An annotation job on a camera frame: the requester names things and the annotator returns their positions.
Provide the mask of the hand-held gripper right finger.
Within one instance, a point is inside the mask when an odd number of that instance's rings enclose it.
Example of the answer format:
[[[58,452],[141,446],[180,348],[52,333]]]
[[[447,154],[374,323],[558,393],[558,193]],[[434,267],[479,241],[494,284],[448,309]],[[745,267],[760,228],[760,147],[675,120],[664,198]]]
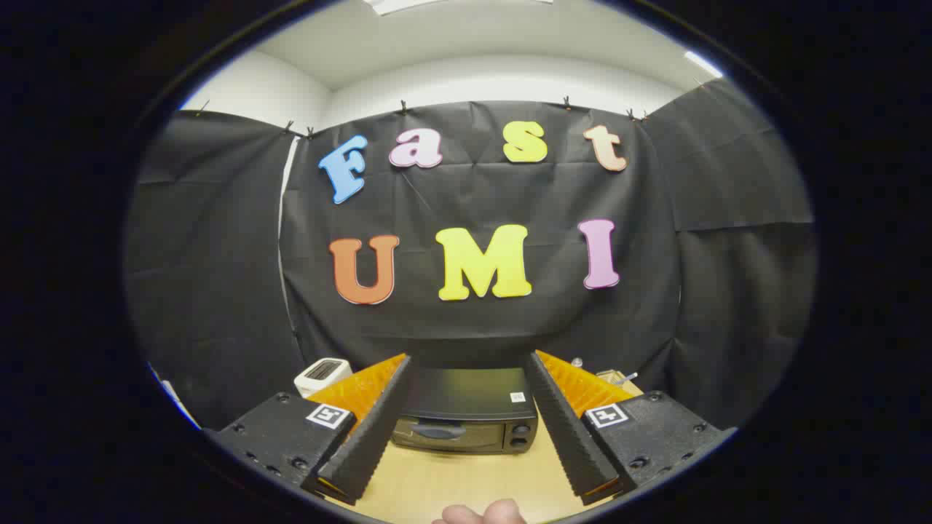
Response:
[[[525,358],[536,406],[583,504],[645,491],[727,442],[662,391],[632,394],[544,352]]]

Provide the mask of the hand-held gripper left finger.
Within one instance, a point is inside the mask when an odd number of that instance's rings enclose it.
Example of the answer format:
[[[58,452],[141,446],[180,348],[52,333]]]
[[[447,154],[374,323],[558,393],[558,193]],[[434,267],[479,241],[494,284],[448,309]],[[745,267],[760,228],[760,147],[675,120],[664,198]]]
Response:
[[[382,460],[410,390],[399,354],[303,397],[277,392],[217,434],[237,460],[309,494],[353,505]]]

